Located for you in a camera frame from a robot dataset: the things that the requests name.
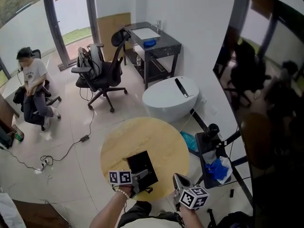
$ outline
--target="bottle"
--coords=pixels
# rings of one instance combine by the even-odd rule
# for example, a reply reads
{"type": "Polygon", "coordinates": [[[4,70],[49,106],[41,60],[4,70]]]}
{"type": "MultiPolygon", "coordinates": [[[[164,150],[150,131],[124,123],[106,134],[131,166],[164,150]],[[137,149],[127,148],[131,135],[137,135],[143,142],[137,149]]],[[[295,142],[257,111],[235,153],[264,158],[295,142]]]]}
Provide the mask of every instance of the bottle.
{"type": "Polygon", "coordinates": [[[142,64],[142,59],[139,55],[137,55],[136,64],[137,64],[138,67],[140,67],[141,64],[142,64]]]}

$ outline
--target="dark pants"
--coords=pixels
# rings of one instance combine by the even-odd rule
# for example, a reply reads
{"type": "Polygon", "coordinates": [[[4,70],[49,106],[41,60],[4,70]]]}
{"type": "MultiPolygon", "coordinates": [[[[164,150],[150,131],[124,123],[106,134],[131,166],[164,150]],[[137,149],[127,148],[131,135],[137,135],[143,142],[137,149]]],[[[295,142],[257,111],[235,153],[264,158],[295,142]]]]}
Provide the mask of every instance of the dark pants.
{"type": "Polygon", "coordinates": [[[41,90],[30,97],[24,96],[23,112],[24,121],[40,126],[43,126],[46,116],[52,117],[54,115],[51,108],[46,104],[45,93],[41,90]]]}
{"type": "Polygon", "coordinates": [[[125,224],[131,223],[137,219],[156,218],[166,219],[173,222],[178,222],[175,213],[162,212],[159,216],[149,216],[151,212],[151,204],[148,202],[136,202],[136,204],[125,214],[122,215],[117,228],[123,227],[125,224]]]}

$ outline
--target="wooden tabletop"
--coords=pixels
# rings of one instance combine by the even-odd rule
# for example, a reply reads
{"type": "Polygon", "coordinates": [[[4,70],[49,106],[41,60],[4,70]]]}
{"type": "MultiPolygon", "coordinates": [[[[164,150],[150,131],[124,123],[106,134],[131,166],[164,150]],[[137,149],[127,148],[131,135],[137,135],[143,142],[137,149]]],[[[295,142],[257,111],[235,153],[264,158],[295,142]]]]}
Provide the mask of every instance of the wooden tabletop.
{"type": "Polygon", "coordinates": [[[170,124],[151,117],[128,120],[106,137],[100,153],[101,169],[109,182],[109,171],[130,170],[123,159],[147,151],[158,182],[153,191],[134,199],[155,201],[174,192],[173,175],[187,175],[189,152],[181,134],[170,124]]]}

